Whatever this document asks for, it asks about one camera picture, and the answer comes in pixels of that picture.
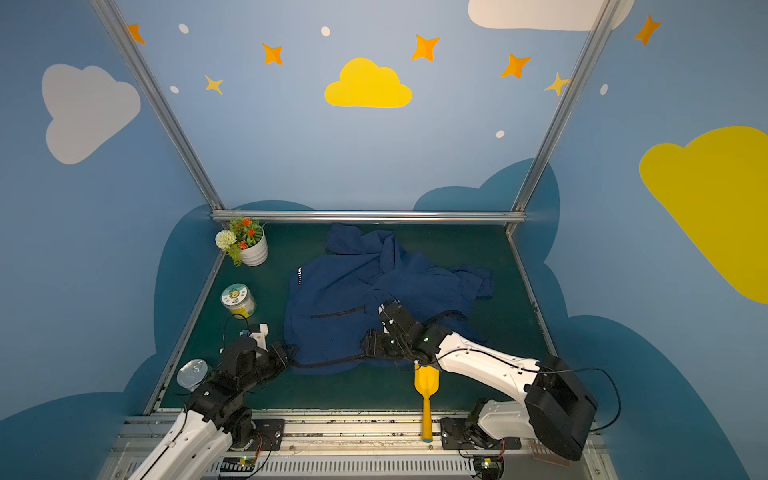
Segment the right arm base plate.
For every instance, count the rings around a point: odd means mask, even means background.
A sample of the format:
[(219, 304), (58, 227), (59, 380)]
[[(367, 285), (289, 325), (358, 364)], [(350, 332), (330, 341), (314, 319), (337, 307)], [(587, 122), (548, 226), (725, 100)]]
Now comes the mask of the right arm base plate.
[(441, 445), (444, 450), (521, 450), (518, 437), (495, 440), (465, 418), (443, 417), (439, 420)]

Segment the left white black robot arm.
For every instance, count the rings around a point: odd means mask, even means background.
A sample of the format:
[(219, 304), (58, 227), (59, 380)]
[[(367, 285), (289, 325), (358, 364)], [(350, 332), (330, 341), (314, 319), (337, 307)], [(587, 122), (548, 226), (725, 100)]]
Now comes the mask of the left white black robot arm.
[(226, 346), (212, 376), (190, 394), (184, 411), (131, 477), (200, 479), (231, 449), (254, 447), (270, 457), (280, 447), (284, 423), (256, 426), (245, 396), (287, 370), (296, 353), (293, 345), (262, 345), (253, 335)]

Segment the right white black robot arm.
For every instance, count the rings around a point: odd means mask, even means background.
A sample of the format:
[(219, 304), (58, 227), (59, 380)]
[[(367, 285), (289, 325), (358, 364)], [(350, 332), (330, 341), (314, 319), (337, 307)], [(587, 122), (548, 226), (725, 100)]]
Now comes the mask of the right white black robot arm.
[(407, 360), (418, 373), (432, 367), (489, 386), (510, 399), (482, 402), (468, 424), (496, 441), (535, 438), (564, 459), (581, 459), (598, 401), (561, 358), (495, 351), (435, 322), (421, 323), (393, 300), (379, 307), (379, 319), (381, 327), (361, 342), (366, 358)]

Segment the navy blue zip jacket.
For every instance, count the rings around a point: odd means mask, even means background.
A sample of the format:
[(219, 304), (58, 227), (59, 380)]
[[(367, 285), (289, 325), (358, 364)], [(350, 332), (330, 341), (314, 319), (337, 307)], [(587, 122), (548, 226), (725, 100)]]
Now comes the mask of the navy blue zip jacket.
[(392, 231), (334, 225), (326, 250), (289, 281), (283, 332), (298, 349), (292, 367), (298, 375), (334, 375), (366, 363), (361, 343), (380, 327), (379, 307), (388, 300), (422, 323), (472, 336), (467, 321), (475, 302), (495, 289), (490, 270), (439, 267), (424, 253), (407, 251)]

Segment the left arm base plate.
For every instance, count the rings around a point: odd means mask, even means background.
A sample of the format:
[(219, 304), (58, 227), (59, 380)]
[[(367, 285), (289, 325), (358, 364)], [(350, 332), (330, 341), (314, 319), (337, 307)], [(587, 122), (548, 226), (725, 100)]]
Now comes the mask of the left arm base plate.
[(276, 418), (243, 420), (231, 431), (231, 451), (277, 451), (284, 437), (285, 420)]

